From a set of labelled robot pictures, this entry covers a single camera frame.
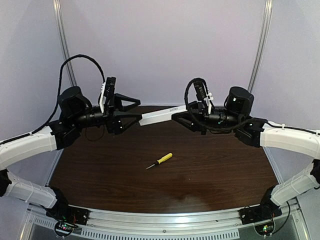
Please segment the white remote control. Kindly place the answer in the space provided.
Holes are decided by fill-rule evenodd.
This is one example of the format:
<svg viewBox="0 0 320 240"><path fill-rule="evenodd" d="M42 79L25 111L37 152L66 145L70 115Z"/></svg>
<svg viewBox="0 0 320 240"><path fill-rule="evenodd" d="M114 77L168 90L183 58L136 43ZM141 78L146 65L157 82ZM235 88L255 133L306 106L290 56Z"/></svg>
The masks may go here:
<svg viewBox="0 0 320 240"><path fill-rule="evenodd" d="M172 115L186 112L186 106L175 106L162 110L143 113L142 119L139 121L140 126L152 125L172 120Z"/></svg>

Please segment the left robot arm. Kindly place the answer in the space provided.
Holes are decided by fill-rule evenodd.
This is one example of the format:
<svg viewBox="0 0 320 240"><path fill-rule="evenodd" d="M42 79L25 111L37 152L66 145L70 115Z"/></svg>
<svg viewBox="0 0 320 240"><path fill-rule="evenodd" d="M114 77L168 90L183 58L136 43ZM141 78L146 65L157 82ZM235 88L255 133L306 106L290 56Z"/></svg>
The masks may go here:
<svg viewBox="0 0 320 240"><path fill-rule="evenodd" d="M140 100L115 93L111 85L101 90L99 101L98 106L93 106L80 87L69 87L57 97L59 119L35 132L1 142L0 195L39 205L58 220L69 218L72 207L60 189L19 178L9 172L8 167L29 157L71 146L83 129L105 126L109 133L119 135L142 119L142 115L130 111L140 105Z"/></svg>

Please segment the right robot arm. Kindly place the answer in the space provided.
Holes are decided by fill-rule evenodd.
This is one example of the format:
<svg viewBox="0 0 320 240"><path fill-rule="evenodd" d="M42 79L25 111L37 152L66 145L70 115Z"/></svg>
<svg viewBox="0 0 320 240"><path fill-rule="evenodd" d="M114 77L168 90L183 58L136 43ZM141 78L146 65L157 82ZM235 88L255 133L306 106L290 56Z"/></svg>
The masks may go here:
<svg viewBox="0 0 320 240"><path fill-rule="evenodd" d="M204 86L194 85L197 100L187 102L182 112L171 119L193 132L229 134L247 146L276 148L312 157L312 162L289 180L268 188L258 209L269 213L282 204L311 189L320 187L320 134L316 130L277 124L250 115L254 96L246 89L233 86L222 107L205 101L208 92Z"/></svg>

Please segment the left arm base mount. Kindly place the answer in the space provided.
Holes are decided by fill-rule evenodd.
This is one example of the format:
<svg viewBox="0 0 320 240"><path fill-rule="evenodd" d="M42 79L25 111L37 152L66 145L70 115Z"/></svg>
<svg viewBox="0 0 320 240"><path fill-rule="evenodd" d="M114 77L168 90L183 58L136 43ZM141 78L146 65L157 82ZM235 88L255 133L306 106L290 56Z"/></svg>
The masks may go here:
<svg viewBox="0 0 320 240"><path fill-rule="evenodd" d="M89 219L90 211L85 208L74 206L67 206L66 208L45 208L46 216L51 217L57 221L85 226Z"/></svg>

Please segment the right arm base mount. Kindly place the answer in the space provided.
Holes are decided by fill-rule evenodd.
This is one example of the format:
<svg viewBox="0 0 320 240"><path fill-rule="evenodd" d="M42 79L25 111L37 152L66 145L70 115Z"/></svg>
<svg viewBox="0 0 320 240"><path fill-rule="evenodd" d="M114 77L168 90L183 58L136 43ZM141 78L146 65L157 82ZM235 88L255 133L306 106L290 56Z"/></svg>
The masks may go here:
<svg viewBox="0 0 320 240"><path fill-rule="evenodd" d="M278 206L271 204L246 206L238 212L243 225L271 220L282 215L282 210Z"/></svg>

